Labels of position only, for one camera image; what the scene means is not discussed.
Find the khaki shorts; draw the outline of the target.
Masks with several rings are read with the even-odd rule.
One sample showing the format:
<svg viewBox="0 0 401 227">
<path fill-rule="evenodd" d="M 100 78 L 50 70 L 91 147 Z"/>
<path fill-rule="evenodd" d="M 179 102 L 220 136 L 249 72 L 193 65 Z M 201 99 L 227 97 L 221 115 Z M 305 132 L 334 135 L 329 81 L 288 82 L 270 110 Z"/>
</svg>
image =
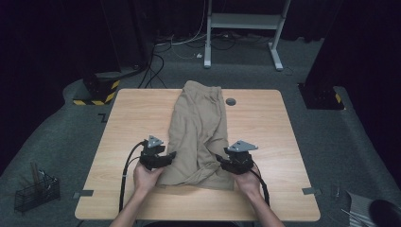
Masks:
<svg viewBox="0 0 401 227">
<path fill-rule="evenodd" d="M 234 179 L 222 169 L 218 156 L 229 146 L 224 98 L 219 87 L 189 80 L 172 112 L 168 129 L 172 164 L 159 177 L 159 185 L 195 185 L 232 190 Z"/>
</svg>

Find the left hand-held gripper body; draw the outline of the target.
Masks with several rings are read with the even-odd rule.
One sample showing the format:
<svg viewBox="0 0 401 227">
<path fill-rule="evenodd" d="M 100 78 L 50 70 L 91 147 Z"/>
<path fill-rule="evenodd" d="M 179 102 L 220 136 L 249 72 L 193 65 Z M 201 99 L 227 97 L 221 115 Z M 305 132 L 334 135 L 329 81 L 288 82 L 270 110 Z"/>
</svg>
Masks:
<svg viewBox="0 0 401 227">
<path fill-rule="evenodd" d="M 141 151 L 140 163 L 148 168 L 151 161 L 162 160 L 160 153 L 165 150 L 164 142 L 159 138 L 150 135 L 148 140 L 144 141 L 144 149 Z"/>
</svg>

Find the black round object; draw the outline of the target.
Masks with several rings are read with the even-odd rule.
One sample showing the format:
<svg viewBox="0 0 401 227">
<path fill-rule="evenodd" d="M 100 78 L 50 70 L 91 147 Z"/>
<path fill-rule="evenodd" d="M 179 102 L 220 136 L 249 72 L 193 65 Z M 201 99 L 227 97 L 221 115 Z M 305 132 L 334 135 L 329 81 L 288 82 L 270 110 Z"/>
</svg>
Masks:
<svg viewBox="0 0 401 227">
<path fill-rule="evenodd" d="M 401 227 L 401 208 L 389 201 L 375 200 L 369 214 L 377 227 Z"/>
</svg>

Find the person's right hand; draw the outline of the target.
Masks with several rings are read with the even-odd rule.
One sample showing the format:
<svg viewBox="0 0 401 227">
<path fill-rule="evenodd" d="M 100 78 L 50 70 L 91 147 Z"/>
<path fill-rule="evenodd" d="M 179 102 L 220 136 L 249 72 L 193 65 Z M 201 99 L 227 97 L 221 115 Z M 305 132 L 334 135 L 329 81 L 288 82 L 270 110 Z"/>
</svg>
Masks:
<svg viewBox="0 0 401 227">
<path fill-rule="evenodd" d="M 250 171 L 235 175 L 233 178 L 239 188 L 239 190 L 249 199 L 260 199 L 262 197 L 260 192 L 260 181 L 258 179 L 259 174 L 254 166 Z"/>
</svg>

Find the white metal stand frame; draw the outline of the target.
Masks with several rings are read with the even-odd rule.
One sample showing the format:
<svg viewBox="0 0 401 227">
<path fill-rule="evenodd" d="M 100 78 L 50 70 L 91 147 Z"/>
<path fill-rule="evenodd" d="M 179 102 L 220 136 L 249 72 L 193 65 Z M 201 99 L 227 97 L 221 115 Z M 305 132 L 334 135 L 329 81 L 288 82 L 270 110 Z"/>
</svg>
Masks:
<svg viewBox="0 0 401 227">
<path fill-rule="evenodd" d="M 213 0 L 207 3 L 207 27 L 206 41 L 204 47 L 203 67 L 210 68 L 212 65 L 211 31 L 213 28 L 238 28 L 274 30 L 273 41 L 268 43 L 268 48 L 277 71 L 283 71 L 284 66 L 280 60 L 277 45 L 287 19 L 288 9 L 291 0 L 285 0 L 280 14 L 238 14 L 238 13 L 215 13 L 213 12 Z"/>
</svg>

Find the wooden sticks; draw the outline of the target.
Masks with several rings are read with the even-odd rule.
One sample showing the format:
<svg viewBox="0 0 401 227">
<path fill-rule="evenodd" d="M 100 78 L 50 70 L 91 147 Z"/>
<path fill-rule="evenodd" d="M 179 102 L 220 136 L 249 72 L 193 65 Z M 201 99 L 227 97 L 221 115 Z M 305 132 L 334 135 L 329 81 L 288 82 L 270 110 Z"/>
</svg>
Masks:
<svg viewBox="0 0 401 227">
<path fill-rule="evenodd" d="M 39 179 L 38 169 L 37 169 L 36 163 L 30 162 L 30 169 L 31 169 L 31 175 L 32 175 L 32 179 L 33 179 L 34 185 L 39 185 L 40 184 L 40 179 Z"/>
</svg>

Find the person's left hand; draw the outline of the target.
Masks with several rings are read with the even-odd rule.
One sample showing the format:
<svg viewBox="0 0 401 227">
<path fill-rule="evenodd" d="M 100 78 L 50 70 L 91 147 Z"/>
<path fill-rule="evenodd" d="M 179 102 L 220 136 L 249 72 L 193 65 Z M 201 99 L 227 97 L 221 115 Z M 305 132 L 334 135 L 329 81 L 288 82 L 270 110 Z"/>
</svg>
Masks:
<svg viewBox="0 0 401 227">
<path fill-rule="evenodd" d="M 133 171 L 134 192 L 141 195 L 148 194 L 156 185 L 163 171 L 162 167 L 148 170 L 144 165 L 138 163 Z"/>
</svg>

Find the black stand base yellow mark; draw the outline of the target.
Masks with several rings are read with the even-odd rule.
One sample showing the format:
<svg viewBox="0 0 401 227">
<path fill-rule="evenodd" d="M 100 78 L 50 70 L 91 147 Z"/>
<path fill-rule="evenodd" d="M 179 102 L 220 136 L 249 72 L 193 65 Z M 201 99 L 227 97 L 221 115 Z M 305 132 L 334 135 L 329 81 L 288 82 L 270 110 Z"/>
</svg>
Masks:
<svg viewBox="0 0 401 227">
<path fill-rule="evenodd" d="M 310 110 L 343 110 L 340 95 L 333 89 L 320 91 L 317 87 L 298 84 L 305 106 Z"/>
</svg>

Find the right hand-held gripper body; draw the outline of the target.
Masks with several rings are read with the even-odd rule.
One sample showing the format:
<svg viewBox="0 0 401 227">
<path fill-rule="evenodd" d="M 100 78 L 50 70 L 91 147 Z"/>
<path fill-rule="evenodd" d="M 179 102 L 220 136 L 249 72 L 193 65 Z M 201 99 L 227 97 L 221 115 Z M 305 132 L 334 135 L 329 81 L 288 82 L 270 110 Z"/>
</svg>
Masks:
<svg viewBox="0 0 401 227">
<path fill-rule="evenodd" d="M 258 146 L 245 142 L 243 140 L 238 140 L 233 143 L 224 151 L 227 154 L 229 160 L 231 160 L 232 165 L 237 166 L 239 174 L 246 173 L 253 167 L 253 158 L 250 154 L 250 150 L 256 150 Z"/>
</svg>

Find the grey striped sheet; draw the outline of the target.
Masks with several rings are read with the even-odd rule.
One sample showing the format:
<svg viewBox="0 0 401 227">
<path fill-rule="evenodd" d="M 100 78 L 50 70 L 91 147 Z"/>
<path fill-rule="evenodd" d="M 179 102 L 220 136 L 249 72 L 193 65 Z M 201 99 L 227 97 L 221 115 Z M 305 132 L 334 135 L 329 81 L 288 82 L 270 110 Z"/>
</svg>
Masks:
<svg viewBox="0 0 401 227">
<path fill-rule="evenodd" d="M 349 218 L 349 227 L 378 227 L 370 215 L 370 206 L 373 200 L 360 195 L 345 192 L 349 207 L 342 212 Z"/>
</svg>

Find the black yellow striped stand base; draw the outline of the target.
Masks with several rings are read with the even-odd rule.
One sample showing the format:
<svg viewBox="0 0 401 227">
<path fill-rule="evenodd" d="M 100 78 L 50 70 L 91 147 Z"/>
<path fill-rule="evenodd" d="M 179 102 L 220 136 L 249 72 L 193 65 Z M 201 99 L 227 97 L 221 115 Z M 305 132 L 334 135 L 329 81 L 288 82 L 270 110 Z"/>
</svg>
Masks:
<svg viewBox="0 0 401 227">
<path fill-rule="evenodd" d="M 84 79 L 79 85 L 73 103 L 75 105 L 108 105 L 114 98 L 119 79 L 99 79 L 93 76 Z"/>
</svg>

